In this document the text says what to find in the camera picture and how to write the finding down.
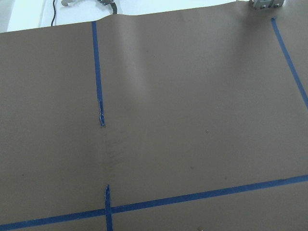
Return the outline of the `brown paper table cover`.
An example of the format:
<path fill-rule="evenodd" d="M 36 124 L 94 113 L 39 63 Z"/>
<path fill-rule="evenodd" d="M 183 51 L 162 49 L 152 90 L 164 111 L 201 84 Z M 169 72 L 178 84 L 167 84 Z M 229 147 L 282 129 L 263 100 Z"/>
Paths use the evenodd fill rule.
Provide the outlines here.
<path fill-rule="evenodd" d="M 0 36 L 3 231 L 305 231 L 308 3 Z"/>

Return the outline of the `green handled reacher grabber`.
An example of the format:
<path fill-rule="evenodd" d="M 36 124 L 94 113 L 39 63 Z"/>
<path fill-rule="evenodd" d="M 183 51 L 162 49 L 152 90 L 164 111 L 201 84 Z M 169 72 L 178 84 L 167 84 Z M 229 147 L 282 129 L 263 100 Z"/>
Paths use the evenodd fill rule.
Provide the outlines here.
<path fill-rule="evenodd" d="M 64 7 L 69 7 L 70 4 L 78 2 L 78 0 L 62 0 L 61 5 Z M 96 0 L 97 6 L 107 7 L 111 9 L 112 14 L 118 14 L 117 4 L 114 0 Z"/>

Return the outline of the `aluminium frame post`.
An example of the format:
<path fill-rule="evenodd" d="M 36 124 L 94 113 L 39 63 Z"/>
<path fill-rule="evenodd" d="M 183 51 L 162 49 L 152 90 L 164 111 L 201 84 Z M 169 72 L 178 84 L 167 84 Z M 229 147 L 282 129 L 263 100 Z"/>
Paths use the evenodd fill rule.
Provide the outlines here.
<path fill-rule="evenodd" d="M 268 8 L 279 8 L 284 4 L 284 0 L 250 0 L 255 10 L 264 10 Z"/>

